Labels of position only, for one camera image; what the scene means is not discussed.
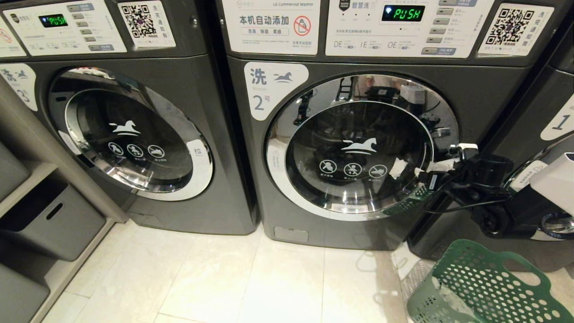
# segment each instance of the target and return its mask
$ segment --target washer door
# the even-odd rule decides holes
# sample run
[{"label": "washer door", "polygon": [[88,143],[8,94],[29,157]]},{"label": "washer door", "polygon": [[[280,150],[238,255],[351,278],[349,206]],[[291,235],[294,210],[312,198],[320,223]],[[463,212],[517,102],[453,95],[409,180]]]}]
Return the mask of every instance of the washer door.
[{"label": "washer door", "polygon": [[55,80],[49,102],[54,119],[64,109],[59,130],[69,134],[68,144],[136,194],[179,201],[209,185],[213,165],[203,136],[180,109],[137,81],[72,68]]},{"label": "washer door", "polygon": [[291,100],[270,127],[266,158],[287,198],[326,218],[400,214],[429,193],[418,180],[458,143],[444,98],[410,79],[355,75]]}]

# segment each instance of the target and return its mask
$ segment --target tile floor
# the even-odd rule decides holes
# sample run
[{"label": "tile floor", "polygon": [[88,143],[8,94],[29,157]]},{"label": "tile floor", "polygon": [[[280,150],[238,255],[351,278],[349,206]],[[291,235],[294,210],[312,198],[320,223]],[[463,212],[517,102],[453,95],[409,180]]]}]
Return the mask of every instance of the tile floor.
[{"label": "tile floor", "polygon": [[116,224],[44,323],[406,322],[391,252]]}]

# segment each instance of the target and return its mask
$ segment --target warning icon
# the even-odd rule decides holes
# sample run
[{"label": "warning icon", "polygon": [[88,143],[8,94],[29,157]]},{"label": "warning icon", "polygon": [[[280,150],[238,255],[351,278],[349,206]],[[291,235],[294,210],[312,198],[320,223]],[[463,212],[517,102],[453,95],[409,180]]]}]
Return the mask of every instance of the warning icon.
[{"label": "warning icon", "polygon": [[293,23],[295,33],[299,36],[305,36],[311,31],[311,20],[306,16],[299,16]]}]

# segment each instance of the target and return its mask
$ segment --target shelf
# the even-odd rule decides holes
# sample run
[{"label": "shelf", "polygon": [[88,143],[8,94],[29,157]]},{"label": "shelf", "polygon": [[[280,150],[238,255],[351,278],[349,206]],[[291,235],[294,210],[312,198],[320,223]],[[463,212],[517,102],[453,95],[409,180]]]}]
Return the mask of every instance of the shelf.
[{"label": "shelf", "polygon": [[[34,315],[30,323],[41,323],[50,308],[54,305],[54,303],[58,300],[60,295],[64,292],[66,286],[70,283],[72,278],[76,275],[76,273],[80,270],[82,265],[86,262],[89,258],[90,254],[96,249],[98,244],[104,239],[108,231],[114,226],[115,220],[112,218],[106,218],[106,224],[102,227],[100,232],[96,234],[94,239],[88,244],[86,249],[82,252],[82,254],[73,262],[67,262],[64,260],[56,260],[53,266],[44,274],[44,279],[50,288],[50,294],[48,298],[44,301],[42,306],[38,309],[38,312]],[[34,261],[38,259],[32,256],[30,259],[20,260],[22,264],[26,264],[27,266],[34,266]]]},{"label": "shelf", "polygon": [[0,202],[0,218],[57,168],[54,164],[39,161],[23,161],[23,163],[30,170],[30,177]]}]

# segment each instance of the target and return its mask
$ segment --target perforated basket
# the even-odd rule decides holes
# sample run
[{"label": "perforated basket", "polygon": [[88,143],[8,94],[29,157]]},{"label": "perforated basket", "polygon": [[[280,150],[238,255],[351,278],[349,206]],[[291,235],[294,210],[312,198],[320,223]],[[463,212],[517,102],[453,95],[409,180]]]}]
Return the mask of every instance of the perforated basket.
[{"label": "perforated basket", "polygon": [[[508,271],[512,259],[536,274],[540,284],[531,286]],[[464,312],[453,309],[452,298],[464,302]],[[413,293],[407,303],[416,323],[574,322],[568,310],[550,295],[550,280],[526,259],[513,252],[495,253],[478,243],[457,240]]]}]

